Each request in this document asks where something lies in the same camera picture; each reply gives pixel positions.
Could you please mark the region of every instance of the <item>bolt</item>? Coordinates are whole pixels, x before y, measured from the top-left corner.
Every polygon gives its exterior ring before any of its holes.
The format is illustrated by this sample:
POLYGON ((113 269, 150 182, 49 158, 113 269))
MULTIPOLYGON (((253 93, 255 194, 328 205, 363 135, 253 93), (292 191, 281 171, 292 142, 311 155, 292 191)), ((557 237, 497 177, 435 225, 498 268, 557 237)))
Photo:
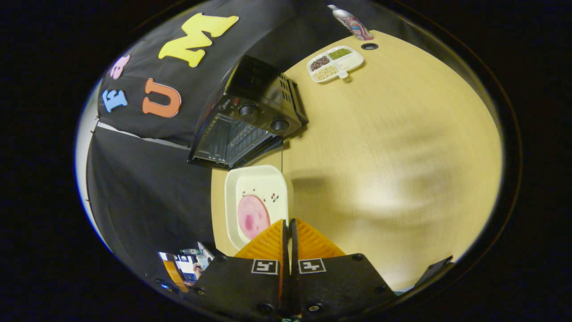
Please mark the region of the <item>bolt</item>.
POLYGON ((319 307, 318 305, 310 305, 310 306, 308 306, 308 311, 310 311, 310 312, 316 312, 316 311, 319 311, 319 310, 320 310, 320 307, 319 307))

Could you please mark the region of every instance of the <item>spray can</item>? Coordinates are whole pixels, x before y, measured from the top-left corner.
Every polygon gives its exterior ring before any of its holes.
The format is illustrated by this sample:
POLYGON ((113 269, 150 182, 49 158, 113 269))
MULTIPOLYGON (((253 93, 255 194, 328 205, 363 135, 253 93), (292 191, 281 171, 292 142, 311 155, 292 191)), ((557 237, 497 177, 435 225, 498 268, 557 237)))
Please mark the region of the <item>spray can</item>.
POLYGON ((332 9, 333 16, 341 22, 342 25, 346 26, 359 40, 371 40, 374 38, 372 34, 367 31, 363 23, 354 17, 353 14, 339 9, 335 5, 328 5, 328 8, 332 9))

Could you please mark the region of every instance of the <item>black cloth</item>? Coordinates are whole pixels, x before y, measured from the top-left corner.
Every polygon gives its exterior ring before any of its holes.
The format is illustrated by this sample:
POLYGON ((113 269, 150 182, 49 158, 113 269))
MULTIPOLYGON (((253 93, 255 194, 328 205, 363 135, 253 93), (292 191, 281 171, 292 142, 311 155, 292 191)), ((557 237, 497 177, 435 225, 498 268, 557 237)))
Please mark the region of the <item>black cloth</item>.
POLYGON ((116 80, 109 76, 115 63, 111 62, 98 97, 101 121, 143 138, 190 144, 199 113, 227 71, 259 39, 291 17, 293 11, 288 1, 211 1, 166 21, 122 55, 130 54, 131 57, 121 77, 116 80), (255 12, 264 14, 253 17, 255 12), (202 48, 205 56, 194 68, 179 58, 166 56, 159 59, 159 51, 165 43, 186 36, 181 26, 197 13, 218 17, 236 15, 239 20, 223 35, 211 37, 212 45, 202 48), (168 99, 162 95, 145 93, 145 82, 149 78, 179 92, 181 107, 176 116, 164 118, 143 113, 141 104, 146 96, 158 104, 168 104, 168 99), (105 90, 122 90, 128 105, 108 112, 101 99, 105 90))
POLYGON ((100 127, 93 135, 87 180, 97 228, 139 273, 165 271, 157 252, 196 248, 199 241, 213 250, 211 170, 187 164, 187 154, 100 127))

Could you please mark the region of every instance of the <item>black toaster oven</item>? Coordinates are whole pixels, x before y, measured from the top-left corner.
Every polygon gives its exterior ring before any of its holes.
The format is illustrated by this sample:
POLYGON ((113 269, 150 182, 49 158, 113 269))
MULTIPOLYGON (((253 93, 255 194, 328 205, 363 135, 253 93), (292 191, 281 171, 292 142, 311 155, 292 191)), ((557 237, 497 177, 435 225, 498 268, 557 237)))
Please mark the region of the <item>black toaster oven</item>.
POLYGON ((274 66, 243 56, 199 117, 188 162, 237 168, 279 147, 307 123, 296 83, 274 66))

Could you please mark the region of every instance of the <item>divided food tray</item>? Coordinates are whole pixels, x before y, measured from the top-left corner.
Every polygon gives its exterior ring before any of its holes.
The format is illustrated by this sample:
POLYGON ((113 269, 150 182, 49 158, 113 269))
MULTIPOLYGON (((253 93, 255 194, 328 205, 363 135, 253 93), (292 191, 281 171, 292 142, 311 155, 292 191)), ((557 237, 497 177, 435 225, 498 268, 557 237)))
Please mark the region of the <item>divided food tray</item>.
POLYGON ((332 49, 328 49, 325 52, 320 53, 316 57, 310 59, 307 64, 308 73, 313 81, 317 83, 322 83, 331 80, 335 77, 346 78, 348 77, 348 72, 359 67, 363 63, 363 56, 351 49, 348 46, 337 46, 332 49), (345 54, 337 59, 333 59, 330 55, 337 52, 340 49, 347 49, 350 53, 345 54), (327 63, 320 66, 315 70, 312 70, 312 64, 323 57, 327 58, 327 63))

